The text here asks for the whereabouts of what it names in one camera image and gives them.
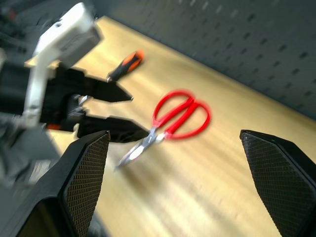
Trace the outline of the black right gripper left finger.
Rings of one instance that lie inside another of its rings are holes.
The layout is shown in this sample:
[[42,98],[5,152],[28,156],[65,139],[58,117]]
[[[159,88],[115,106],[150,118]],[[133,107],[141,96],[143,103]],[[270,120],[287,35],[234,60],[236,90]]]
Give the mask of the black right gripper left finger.
[[59,161],[27,192],[0,208],[0,237],[86,237],[100,195],[110,133],[72,142]]

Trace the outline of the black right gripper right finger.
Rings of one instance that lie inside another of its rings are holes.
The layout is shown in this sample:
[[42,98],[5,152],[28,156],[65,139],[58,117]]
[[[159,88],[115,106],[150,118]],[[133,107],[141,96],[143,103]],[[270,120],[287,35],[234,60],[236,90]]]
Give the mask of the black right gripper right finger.
[[282,237],[316,237],[316,164],[293,142],[241,130],[257,193]]

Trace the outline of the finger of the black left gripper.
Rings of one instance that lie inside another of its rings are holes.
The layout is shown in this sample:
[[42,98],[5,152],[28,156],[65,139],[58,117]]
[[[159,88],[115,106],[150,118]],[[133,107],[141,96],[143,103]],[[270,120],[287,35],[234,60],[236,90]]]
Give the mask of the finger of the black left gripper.
[[110,142],[113,143],[135,142],[149,135],[149,130],[131,119],[86,116],[79,123],[77,137],[81,138],[99,131],[109,131]]
[[84,95],[94,99],[115,103],[132,101],[133,96],[116,82],[106,82],[100,78],[84,77]]

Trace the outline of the grey metal pegboard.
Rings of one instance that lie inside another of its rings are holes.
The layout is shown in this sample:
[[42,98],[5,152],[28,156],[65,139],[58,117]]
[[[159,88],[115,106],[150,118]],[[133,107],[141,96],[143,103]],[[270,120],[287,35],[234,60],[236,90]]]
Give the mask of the grey metal pegboard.
[[316,0],[92,0],[112,18],[316,120]]

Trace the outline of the orange and black screwdriver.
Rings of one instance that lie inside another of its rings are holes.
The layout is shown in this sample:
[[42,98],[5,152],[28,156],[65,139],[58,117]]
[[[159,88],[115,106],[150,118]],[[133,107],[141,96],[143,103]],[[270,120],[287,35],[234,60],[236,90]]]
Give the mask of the orange and black screwdriver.
[[144,60],[144,52],[137,50],[128,55],[112,72],[107,75],[107,82],[118,81],[135,70]]

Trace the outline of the red handled scissors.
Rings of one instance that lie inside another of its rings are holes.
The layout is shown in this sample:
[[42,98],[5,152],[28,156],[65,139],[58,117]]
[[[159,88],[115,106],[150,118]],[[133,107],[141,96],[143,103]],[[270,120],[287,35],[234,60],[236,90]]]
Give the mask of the red handled scissors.
[[[177,107],[171,109],[162,117],[158,117],[158,113],[163,107],[163,105],[175,97],[183,97],[186,100],[178,105]],[[205,111],[205,121],[204,123],[187,133],[176,134],[176,131],[193,115],[196,109],[201,108]],[[170,127],[165,129],[162,133],[158,134],[157,131],[162,128],[166,123],[171,121],[179,113],[183,112],[183,115],[179,117]],[[196,97],[188,90],[177,89],[167,93],[163,96],[153,112],[152,124],[149,135],[136,144],[127,154],[125,154],[122,159],[115,166],[115,170],[124,167],[131,162],[135,161],[143,152],[145,152],[151,145],[161,143],[163,140],[183,140],[188,139],[198,134],[202,133],[207,129],[212,119],[212,114],[209,106],[203,102],[196,99]]]

